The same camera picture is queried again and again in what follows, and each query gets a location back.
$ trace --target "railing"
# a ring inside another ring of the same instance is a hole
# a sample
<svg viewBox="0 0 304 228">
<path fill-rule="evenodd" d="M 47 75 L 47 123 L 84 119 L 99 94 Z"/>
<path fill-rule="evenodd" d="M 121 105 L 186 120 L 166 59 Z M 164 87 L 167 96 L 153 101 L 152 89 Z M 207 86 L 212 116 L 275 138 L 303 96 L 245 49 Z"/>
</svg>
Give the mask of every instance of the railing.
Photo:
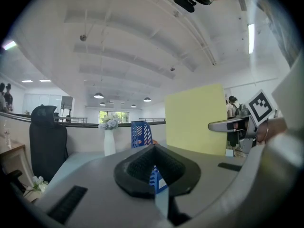
<svg viewBox="0 0 304 228">
<path fill-rule="evenodd" d="M 144 121 L 148 123 L 165 122 L 166 118 L 140 118 L 139 121 Z"/>
<path fill-rule="evenodd" d="M 54 116 L 55 122 L 60 123 L 77 123 L 77 124 L 86 124 L 87 117 L 62 117 L 62 116 Z"/>
<path fill-rule="evenodd" d="M 30 116 L 22 116 L 20 114 L 10 114 L 10 113 L 4 113 L 4 112 L 0 112 L 0 116 L 4 116 L 7 118 L 11 118 L 11 119 L 15 119 L 15 120 L 19 120 L 19 121 L 23 121 L 23 122 L 27 122 L 30 123 L 31 119 Z M 149 125 L 159 125 L 159 124 L 166 124 L 166 122 L 164 121 L 165 118 L 159 118 L 162 121 L 158 121 L 158 122 L 148 122 Z M 99 124 L 95 124 L 95 123 L 77 123 L 77 122 L 58 122 L 58 124 L 63 125 L 65 127 L 84 127 L 84 128 L 97 128 Z M 119 123 L 118 127 L 131 127 L 131 123 Z"/>
</svg>

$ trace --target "ceiling light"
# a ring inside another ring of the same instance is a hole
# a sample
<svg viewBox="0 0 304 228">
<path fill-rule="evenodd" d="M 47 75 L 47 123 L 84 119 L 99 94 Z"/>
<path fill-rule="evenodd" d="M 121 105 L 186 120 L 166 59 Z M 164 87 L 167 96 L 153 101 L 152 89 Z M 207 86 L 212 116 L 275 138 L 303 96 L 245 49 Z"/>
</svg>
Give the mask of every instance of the ceiling light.
<svg viewBox="0 0 304 228">
<path fill-rule="evenodd" d="M 144 102 L 150 102 L 151 99 L 150 99 L 149 97 L 146 97 L 143 101 L 144 101 Z"/>
<path fill-rule="evenodd" d="M 248 33 L 249 33 L 249 51 L 248 53 L 253 53 L 253 49 L 255 47 L 255 25 L 248 25 Z"/>
<path fill-rule="evenodd" d="M 17 44 L 16 44 L 14 41 L 12 41 L 12 42 L 6 44 L 3 48 L 4 48 L 5 50 L 8 50 L 8 49 L 10 49 L 10 48 L 12 48 L 12 47 L 14 47 L 14 46 L 16 46 L 16 45 L 17 45 Z"/>
<path fill-rule="evenodd" d="M 97 99 L 103 99 L 104 98 L 104 96 L 103 96 L 103 94 L 102 93 L 96 93 L 95 94 L 95 96 L 94 96 L 94 98 L 97 98 Z"/>
</svg>

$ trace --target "office chair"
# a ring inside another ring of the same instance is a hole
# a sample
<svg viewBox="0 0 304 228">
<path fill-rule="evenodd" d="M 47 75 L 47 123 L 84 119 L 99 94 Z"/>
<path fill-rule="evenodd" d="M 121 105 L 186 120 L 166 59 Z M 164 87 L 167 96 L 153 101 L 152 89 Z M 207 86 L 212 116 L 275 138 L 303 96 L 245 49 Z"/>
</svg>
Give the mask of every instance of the office chair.
<svg viewBox="0 0 304 228">
<path fill-rule="evenodd" d="M 31 115 L 29 127 L 30 155 L 35 176 L 50 182 L 66 161 L 67 129 L 54 122 L 56 106 L 41 105 Z"/>
</svg>

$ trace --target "paper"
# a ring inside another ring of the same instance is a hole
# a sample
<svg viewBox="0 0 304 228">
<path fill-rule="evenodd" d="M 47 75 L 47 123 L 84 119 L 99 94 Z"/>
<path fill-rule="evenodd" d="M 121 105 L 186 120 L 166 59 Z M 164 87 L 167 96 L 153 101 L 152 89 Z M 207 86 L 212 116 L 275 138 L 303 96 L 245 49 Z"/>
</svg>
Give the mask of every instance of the paper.
<svg viewBox="0 0 304 228">
<path fill-rule="evenodd" d="M 208 129 L 227 119 L 224 89 L 208 85 L 169 95 L 165 100 L 167 144 L 195 152 L 225 155 L 227 133 Z"/>
<path fill-rule="evenodd" d="M 246 108 L 250 111 L 256 126 L 259 126 L 274 112 L 274 108 L 263 90 L 257 92 L 246 102 Z"/>
</svg>

